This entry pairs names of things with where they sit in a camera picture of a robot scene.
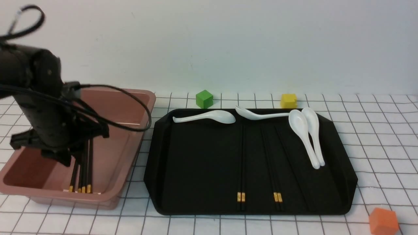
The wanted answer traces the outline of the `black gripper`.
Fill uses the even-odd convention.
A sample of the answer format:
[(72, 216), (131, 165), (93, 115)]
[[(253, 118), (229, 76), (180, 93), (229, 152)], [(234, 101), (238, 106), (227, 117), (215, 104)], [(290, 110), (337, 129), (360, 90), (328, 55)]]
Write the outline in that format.
[(75, 158), (76, 162), (81, 162), (86, 151), (86, 143), (98, 136), (109, 137), (108, 125), (76, 119), (74, 122), (64, 122), (59, 126), (36, 127), (14, 134), (10, 145), (14, 150), (21, 147), (39, 149), (44, 158), (69, 167), (72, 158)]

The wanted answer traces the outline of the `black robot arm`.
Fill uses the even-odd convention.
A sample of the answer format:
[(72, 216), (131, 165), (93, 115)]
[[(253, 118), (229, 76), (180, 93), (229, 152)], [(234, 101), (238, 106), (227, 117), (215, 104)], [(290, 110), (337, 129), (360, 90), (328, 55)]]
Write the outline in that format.
[(61, 61), (47, 49), (1, 43), (1, 85), (18, 88), (19, 92), (1, 90), (1, 98), (14, 97), (32, 129), (14, 134), (10, 145), (38, 149), (44, 158), (69, 167), (72, 157), (80, 161), (85, 145), (95, 137), (109, 137), (106, 123), (95, 122), (68, 106), (24, 94), (39, 92), (95, 113), (81, 99), (79, 82), (64, 83)]

